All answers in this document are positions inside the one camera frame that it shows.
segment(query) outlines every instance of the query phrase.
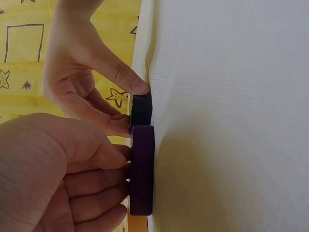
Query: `hand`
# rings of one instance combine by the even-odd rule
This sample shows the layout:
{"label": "hand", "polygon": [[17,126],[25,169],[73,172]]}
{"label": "hand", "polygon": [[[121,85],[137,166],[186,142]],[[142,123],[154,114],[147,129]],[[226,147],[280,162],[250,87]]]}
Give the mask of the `hand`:
{"label": "hand", "polygon": [[129,149],[74,119],[0,125],[0,231],[111,232],[126,215]]}
{"label": "hand", "polygon": [[95,123],[107,135],[129,137],[128,116],[101,97],[92,70],[132,94],[142,95],[150,89],[108,49],[91,24],[93,5],[98,7],[100,2],[58,2],[45,61],[43,94],[72,118]]}

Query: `yellow patterned fabric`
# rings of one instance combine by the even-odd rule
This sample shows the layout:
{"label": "yellow patterned fabric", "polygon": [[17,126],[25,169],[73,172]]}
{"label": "yellow patterned fabric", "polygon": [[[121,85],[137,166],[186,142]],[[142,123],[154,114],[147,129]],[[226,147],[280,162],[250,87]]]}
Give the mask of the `yellow patterned fabric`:
{"label": "yellow patterned fabric", "polygon": [[[105,44],[131,65],[141,0],[105,0],[92,22]],[[31,113],[62,112],[41,95],[42,71],[56,0],[0,1],[0,123]],[[103,98],[127,112],[128,94],[97,72]],[[111,137],[113,143],[125,140]],[[117,232],[125,231],[121,225]]]}

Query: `star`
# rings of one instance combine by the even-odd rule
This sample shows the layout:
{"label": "star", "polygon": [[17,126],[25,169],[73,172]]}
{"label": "star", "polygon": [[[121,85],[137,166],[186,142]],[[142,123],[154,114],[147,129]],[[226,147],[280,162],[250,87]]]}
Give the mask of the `star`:
{"label": "star", "polygon": [[115,101],[118,108],[121,108],[122,101],[127,101],[127,92],[118,92],[116,89],[111,88],[111,96],[108,97],[106,100]]}
{"label": "star", "polygon": [[136,32],[137,32],[137,26],[135,28],[132,29],[132,31],[130,32],[130,34],[132,35],[136,35]]}
{"label": "star", "polygon": [[24,84],[23,84],[23,87],[21,89],[31,89],[32,85],[31,83],[29,83],[29,81],[26,81]]}
{"label": "star", "polygon": [[[23,3],[25,0],[20,0],[20,3]],[[35,0],[30,0],[31,2],[35,2]]]}
{"label": "star", "polygon": [[0,88],[6,88],[9,89],[9,79],[10,71],[4,72],[0,69]]}

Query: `white fabric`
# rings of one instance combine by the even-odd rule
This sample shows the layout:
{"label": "white fabric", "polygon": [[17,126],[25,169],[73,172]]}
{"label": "white fabric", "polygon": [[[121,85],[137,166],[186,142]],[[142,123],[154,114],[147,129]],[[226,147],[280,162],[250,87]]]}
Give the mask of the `white fabric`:
{"label": "white fabric", "polygon": [[309,231],[308,22],[308,0],[143,0],[150,231]]}

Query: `purple foam piece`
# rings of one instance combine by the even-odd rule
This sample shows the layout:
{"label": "purple foam piece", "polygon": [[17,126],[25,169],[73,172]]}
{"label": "purple foam piece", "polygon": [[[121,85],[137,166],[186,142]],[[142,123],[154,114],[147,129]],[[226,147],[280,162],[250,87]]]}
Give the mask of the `purple foam piece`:
{"label": "purple foam piece", "polygon": [[130,167],[130,214],[148,216],[153,211],[155,133],[153,126],[134,125]]}

